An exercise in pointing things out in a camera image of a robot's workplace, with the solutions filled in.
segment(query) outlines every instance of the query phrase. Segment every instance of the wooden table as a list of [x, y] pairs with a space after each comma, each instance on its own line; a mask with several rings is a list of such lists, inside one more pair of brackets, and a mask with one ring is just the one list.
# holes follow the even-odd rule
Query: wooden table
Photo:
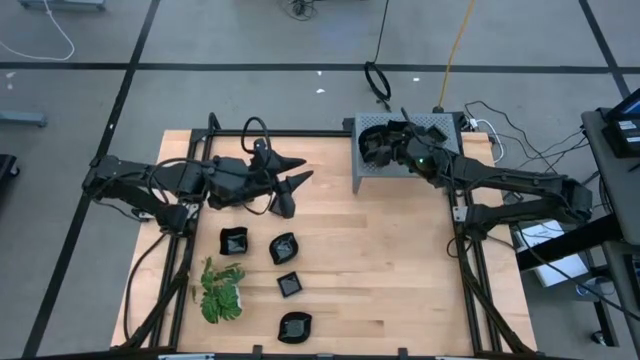
[[[189, 134], [165, 132], [158, 161], [184, 156]], [[486, 134], [463, 134], [463, 140], [467, 156], [492, 163]], [[292, 173], [315, 173], [294, 193], [293, 219], [204, 208], [191, 267], [190, 286], [196, 287], [197, 297], [194, 302], [189, 291], [178, 350], [250, 353], [260, 344], [265, 353], [391, 355], [406, 347], [411, 355], [471, 355], [460, 268], [445, 249], [453, 227], [443, 190], [418, 178], [365, 179], [353, 195], [350, 139], [275, 137], [272, 142], [283, 156], [307, 159]], [[237, 137], [216, 137], [213, 152], [248, 159]], [[502, 201], [499, 191], [489, 189], [474, 191], [474, 198], [494, 206]], [[262, 209], [265, 202], [256, 200], [251, 206]], [[249, 228], [249, 252], [219, 255], [220, 230], [235, 226]], [[275, 266], [269, 243], [290, 231], [300, 251], [292, 261]], [[158, 234], [155, 223], [141, 226], [132, 263]], [[491, 234], [510, 241], [506, 227]], [[167, 244], [165, 240], [145, 259], [136, 274], [130, 331], [157, 300]], [[535, 348], [513, 251], [494, 241], [483, 246], [496, 307], [524, 343]], [[200, 313], [199, 279], [207, 256], [221, 267], [240, 262], [247, 271], [240, 283], [243, 313], [235, 321], [213, 325]], [[291, 271], [298, 273], [304, 290], [284, 299], [276, 278]], [[313, 315], [312, 335], [303, 344], [276, 339], [280, 318], [290, 311]], [[161, 344], [167, 343], [172, 314], [170, 305]], [[478, 314], [483, 345], [489, 349], [484, 312]], [[121, 308], [112, 344], [123, 341]]]

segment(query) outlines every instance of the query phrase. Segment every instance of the concrete floor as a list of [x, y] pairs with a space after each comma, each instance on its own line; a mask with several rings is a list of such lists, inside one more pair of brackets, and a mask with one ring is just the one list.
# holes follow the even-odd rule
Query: concrete floor
[[[76, 44], [72, 60], [128, 62], [149, 3], [109, 0], [104, 13], [55, 12]], [[445, 64], [465, 4], [392, 1], [379, 63]], [[589, 4], [618, 65], [640, 65], [640, 2]], [[317, 17], [297, 22], [275, 0], [162, 0], [141, 61], [362, 64], [373, 58], [384, 0], [332, 0], [316, 6]], [[36, 55], [67, 52], [43, 12], [24, 10], [15, 1], [0, 4], [0, 40]], [[23, 59], [0, 49], [0, 62], [9, 61]], [[456, 64], [607, 66], [578, 0], [478, 1]], [[15, 74], [9, 79], [5, 75], [11, 72]], [[0, 109], [42, 111], [49, 118], [43, 129], [0, 125], [0, 153], [16, 154], [22, 166], [0, 208], [0, 358], [11, 358], [22, 354], [124, 71], [6, 69], [0, 74]], [[430, 112], [442, 75], [387, 72], [392, 108]], [[632, 91], [640, 86], [640, 75], [624, 79]], [[542, 149], [575, 132], [581, 112], [612, 106], [621, 96], [606, 73], [453, 73], [445, 109], [461, 110], [473, 100], [508, 113]], [[499, 115], [481, 107], [471, 110], [498, 132], [518, 135]], [[144, 70], [135, 73], [109, 152], [152, 162], [165, 129], [204, 127], [210, 111], [225, 128], [239, 128], [258, 115], [271, 128], [338, 129], [344, 117], [383, 109], [360, 71]], [[526, 160], [516, 143], [504, 141], [507, 153], [501, 166]], [[537, 161], [527, 169], [544, 170], [543, 165]], [[556, 168], [582, 180], [595, 164], [586, 147]], [[90, 208], [39, 355], [108, 348], [137, 230], [137, 224], [112, 210]], [[598, 330], [591, 304], [550, 296], [531, 274], [523, 279], [540, 350], [583, 359], [635, 357], [615, 310], [621, 346], [604, 348], [588, 339]]]

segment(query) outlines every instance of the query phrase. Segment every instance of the artificial plant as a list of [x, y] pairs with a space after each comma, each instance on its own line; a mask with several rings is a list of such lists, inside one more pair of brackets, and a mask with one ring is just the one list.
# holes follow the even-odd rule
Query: artificial plant
[[217, 324], [220, 318], [227, 321], [235, 320], [242, 314], [236, 288], [244, 276], [245, 272], [239, 263], [226, 266], [218, 272], [213, 267], [211, 257], [207, 258], [200, 277], [204, 289], [200, 309], [205, 320]]

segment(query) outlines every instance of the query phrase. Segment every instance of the yellow cable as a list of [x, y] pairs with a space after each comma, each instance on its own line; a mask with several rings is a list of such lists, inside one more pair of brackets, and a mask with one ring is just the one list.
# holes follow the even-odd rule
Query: yellow cable
[[464, 21], [462, 22], [462, 26], [460, 26], [460, 31], [458, 32], [458, 37], [456, 38], [456, 42], [453, 43], [453, 49], [451, 49], [451, 55], [449, 55], [449, 62], [447, 63], [447, 70], [444, 72], [444, 80], [442, 81], [442, 90], [440, 91], [440, 100], [438, 100], [438, 107], [442, 107], [442, 101], [444, 100], [444, 94], [447, 92], [447, 80], [449, 80], [449, 69], [451, 69], [451, 63], [453, 62], [453, 57], [456, 54], [456, 50], [458, 49], [458, 43], [460, 42], [460, 38], [462, 38], [462, 34], [464, 33], [464, 29], [467, 27], [467, 23], [469, 22], [469, 17], [471, 16], [471, 12], [473, 11], [473, 5], [476, 0], [471, 0], [469, 3], [469, 7], [467, 8], [467, 13], [464, 15]]

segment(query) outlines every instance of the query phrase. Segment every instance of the white cable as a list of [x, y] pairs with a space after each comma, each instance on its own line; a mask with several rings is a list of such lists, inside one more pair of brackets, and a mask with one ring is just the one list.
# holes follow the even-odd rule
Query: white cable
[[504, 146], [502, 145], [502, 141], [500, 141], [498, 132], [496, 131], [496, 129], [493, 128], [493, 125], [491, 125], [489, 121], [484, 119], [469, 119], [469, 123], [471, 124], [471, 127], [473, 127], [474, 129], [478, 127], [478, 123], [485, 123], [489, 125], [489, 127], [491, 128], [491, 131], [493, 131], [493, 137], [496, 139], [496, 141], [498, 142], [498, 145], [500, 146], [500, 156], [498, 157], [498, 159], [494, 159], [493, 162], [497, 163], [498, 161], [502, 160], [502, 158], [504, 157]]
[[33, 59], [33, 60], [51, 60], [51, 61], [67, 61], [69, 60], [69, 58], [71, 58], [71, 56], [73, 56], [73, 53], [76, 52], [76, 47], [73, 45], [73, 41], [71, 41], [71, 39], [69, 39], [69, 37], [67, 36], [67, 34], [65, 34], [65, 32], [62, 30], [62, 28], [60, 27], [60, 25], [58, 25], [58, 22], [56, 21], [56, 19], [53, 18], [53, 12], [49, 9], [49, 3], [48, 0], [43, 0], [44, 2], [44, 6], [45, 8], [47, 8], [47, 15], [49, 15], [49, 18], [51, 18], [51, 22], [53, 22], [53, 25], [55, 25], [58, 30], [60, 31], [60, 34], [62, 34], [62, 36], [64, 36], [64, 38], [67, 40], [67, 42], [69, 43], [69, 45], [71, 45], [71, 52], [69, 52], [69, 55], [63, 57], [63, 58], [52, 58], [52, 57], [47, 57], [47, 56], [32, 56], [32, 55], [27, 55], [27, 54], [23, 54], [19, 51], [15, 51], [13, 49], [11, 49], [10, 47], [8, 47], [7, 45], [5, 45], [2, 41], [0, 41], [0, 45], [7, 49], [7, 51], [16, 54], [18, 56], [22, 56], [25, 57], [27, 59]]

